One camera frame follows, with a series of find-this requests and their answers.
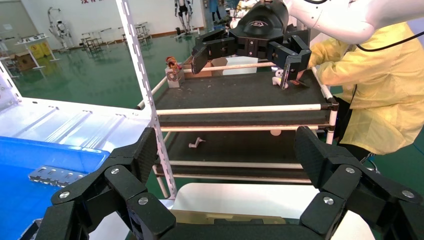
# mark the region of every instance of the perforated metal upright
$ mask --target perforated metal upright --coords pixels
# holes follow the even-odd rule
[[[130,49],[131,59],[132,63],[134,64],[134,69],[137,75],[138,83],[140,85],[141,94],[143,99],[146,101],[146,107],[142,111],[147,111],[151,115],[150,125],[156,131],[156,140],[158,148],[157,152],[160,157],[160,163],[163,167],[164,172],[166,173],[165,178],[170,193],[169,198],[174,199],[177,196],[177,187],[171,170],[171,164],[168,158],[167,149],[165,147],[158,115],[156,113],[156,107],[153,101],[153,95],[145,69],[142,51],[140,49],[140,43],[135,30],[133,17],[131,15],[130,4],[128,0],[116,0],[116,4],[118,6],[123,30],[125,31],[126,40]]]

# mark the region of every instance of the screw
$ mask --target screw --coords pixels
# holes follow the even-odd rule
[[[71,194],[71,193],[68,192],[68,191],[64,191],[59,195],[59,198],[60,199],[66,199],[69,196],[69,194]]]
[[[415,197],[415,195],[412,192],[408,191],[408,190],[403,190],[402,191],[402,194],[405,195],[405,197],[408,197],[410,199],[413,199]]]
[[[350,174],[354,174],[355,170],[353,168],[347,167],[346,168],[346,172],[350,173]]]
[[[149,199],[147,197],[142,197],[138,200],[138,204],[145,205],[148,201]]]
[[[334,200],[331,197],[324,197],[324,203],[328,204],[328,205],[333,205],[334,204]]]
[[[112,169],[112,171],[110,171],[111,174],[117,174],[119,173],[119,169],[118,168],[114,168]]]

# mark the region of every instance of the cardboard box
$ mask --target cardboard box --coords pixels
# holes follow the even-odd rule
[[[28,52],[13,54],[10,56],[10,59],[16,61],[17,69],[19,69],[19,71],[25,71],[37,67]]]
[[[203,68],[209,68],[209,67],[221,67],[226,66],[228,63],[227,59],[225,57],[220,57],[217,59],[213,59],[206,63],[206,65]],[[191,59],[184,63],[182,66],[183,69],[192,69],[191,65]],[[222,76],[224,70],[217,70],[217,71],[201,71],[198,74],[193,74],[191,72],[184,73],[184,76],[186,79],[193,79],[193,78],[203,78],[203,77],[212,77],[212,76]]]

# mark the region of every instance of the yellow protective gown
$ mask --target yellow protective gown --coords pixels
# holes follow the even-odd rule
[[[361,46],[381,48],[413,36],[406,22],[387,26]],[[418,39],[365,52],[330,38],[314,45],[309,67],[330,86],[342,86],[338,96],[350,103],[350,118],[342,144],[384,155],[410,145],[424,124],[424,49]]]

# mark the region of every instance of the yellow sign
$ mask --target yellow sign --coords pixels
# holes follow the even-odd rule
[[[33,44],[29,46],[29,50],[32,52],[32,55],[34,55],[35,59],[40,59],[44,57],[44,52],[40,44]]]
[[[42,52],[44,53],[44,55],[50,56],[49,43],[44,41],[44,42],[40,43],[40,45],[41,45],[41,49],[42,49]]]

